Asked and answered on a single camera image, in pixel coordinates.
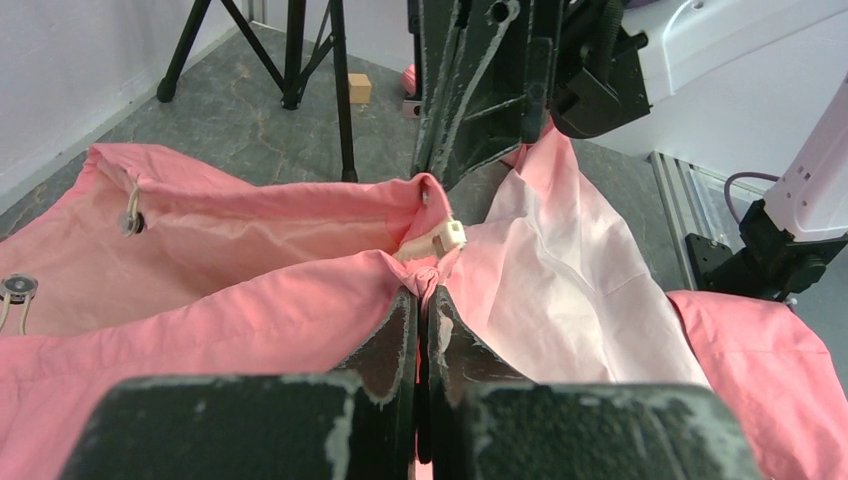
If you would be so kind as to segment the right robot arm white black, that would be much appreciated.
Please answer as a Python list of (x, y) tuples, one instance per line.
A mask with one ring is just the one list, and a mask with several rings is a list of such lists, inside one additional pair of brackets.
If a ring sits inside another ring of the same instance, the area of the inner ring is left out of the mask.
[(681, 245), (700, 290), (781, 301), (847, 244), (843, 1), (412, 1), (413, 169), (452, 188), (535, 142), (668, 154), (770, 187), (742, 248)]

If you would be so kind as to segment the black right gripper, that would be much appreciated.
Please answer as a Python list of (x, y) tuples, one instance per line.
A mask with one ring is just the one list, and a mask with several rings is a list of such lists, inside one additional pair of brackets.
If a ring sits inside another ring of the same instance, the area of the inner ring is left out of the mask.
[(410, 2), (420, 97), (411, 174), (430, 173), (450, 190), (535, 142), (553, 70), (549, 112), (570, 138), (595, 138), (647, 116), (639, 52), (649, 38), (623, 26), (628, 5)]

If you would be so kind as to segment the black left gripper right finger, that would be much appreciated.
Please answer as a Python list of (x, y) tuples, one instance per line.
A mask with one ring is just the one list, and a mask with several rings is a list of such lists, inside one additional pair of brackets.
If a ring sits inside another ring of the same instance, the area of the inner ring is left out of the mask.
[(757, 479), (742, 429), (694, 385), (538, 383), (449, 292), (428, 302), (427, 460), (437, 479)]

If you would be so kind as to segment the pink zip-up jacket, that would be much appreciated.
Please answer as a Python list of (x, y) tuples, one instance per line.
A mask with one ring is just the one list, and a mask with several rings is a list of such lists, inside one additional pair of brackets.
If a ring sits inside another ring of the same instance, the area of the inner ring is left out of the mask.
[(38, 284), (1, 333), (1, 475), (54, 479), (118, 382), (331, 368), (400, 287), (446, 287), (473, 331), (544, 382), (710, 386), (770, 479), (847, 475), (847, 401), (788, 307), (664, 293), (553, 129), (464, 227), (428, 174), (254, 186), (160, 145), (95, 144), (75, 184), (1, 244)]

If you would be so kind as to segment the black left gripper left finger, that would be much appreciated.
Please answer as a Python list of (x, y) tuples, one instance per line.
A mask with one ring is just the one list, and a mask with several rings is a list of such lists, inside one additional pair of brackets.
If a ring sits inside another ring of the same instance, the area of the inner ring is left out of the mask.
[(400, 289), (325, 373), (138, 377), (89, 417), (64, 479), (410, 479), (418, 307)]

